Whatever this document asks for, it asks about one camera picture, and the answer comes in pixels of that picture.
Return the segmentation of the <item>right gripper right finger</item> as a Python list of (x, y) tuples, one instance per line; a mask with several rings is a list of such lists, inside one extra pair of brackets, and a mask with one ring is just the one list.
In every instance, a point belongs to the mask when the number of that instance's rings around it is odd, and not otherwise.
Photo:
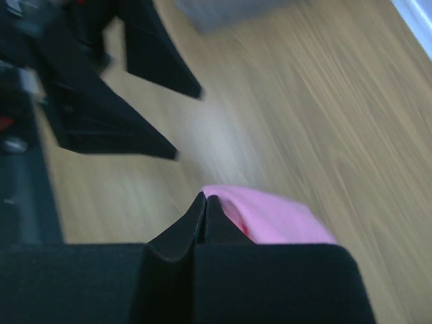
[(223, 212), (221, 202), (217, 196), (210, 196), (207, 199), (205, 244), (254, 244)]

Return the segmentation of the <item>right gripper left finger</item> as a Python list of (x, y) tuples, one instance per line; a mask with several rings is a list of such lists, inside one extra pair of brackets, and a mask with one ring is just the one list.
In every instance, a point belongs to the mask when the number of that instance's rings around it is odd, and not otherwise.
[(200, 235), (206, 205), (200, 192), (186, 213), (147, 245), (164, 261), (176, 263), (185, 258)]

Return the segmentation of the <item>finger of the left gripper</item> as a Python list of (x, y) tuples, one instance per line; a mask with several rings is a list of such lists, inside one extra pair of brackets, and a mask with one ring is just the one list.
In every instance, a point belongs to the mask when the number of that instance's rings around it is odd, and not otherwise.
[(124, 2), (128, 73), (199, 99), (203, 88), (168, 35), (152, 1)]

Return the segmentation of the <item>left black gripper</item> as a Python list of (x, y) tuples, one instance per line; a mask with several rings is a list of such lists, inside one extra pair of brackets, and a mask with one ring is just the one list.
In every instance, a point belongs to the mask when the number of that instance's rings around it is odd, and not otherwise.
[(41, 104), (60, 147), (82, 154), (147, 155), (174, 160), (178, 151), (102, 81), (78, 47), (63, 12), (47, 2), (1, 2), (1, 58), (33, 69)]

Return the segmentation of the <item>pink t shirt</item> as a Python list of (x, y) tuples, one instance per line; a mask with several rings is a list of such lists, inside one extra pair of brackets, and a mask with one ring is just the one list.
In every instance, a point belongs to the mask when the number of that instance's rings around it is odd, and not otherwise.
[(330, 231), (310, 209), (290, 198), (234, 185), (202, 188), (216, 196), (226, 217), (258, 244), (335, 244)]

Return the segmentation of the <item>clear plastic bin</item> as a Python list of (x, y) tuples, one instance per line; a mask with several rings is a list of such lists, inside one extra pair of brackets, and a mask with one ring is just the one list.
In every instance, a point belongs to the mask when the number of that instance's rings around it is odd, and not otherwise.
[(243, 19), (253, 18), (270, 9), (288, 5), (292, 1), (280, 0), (181, 0), (175, 6), (201, 33), (212, 32)]

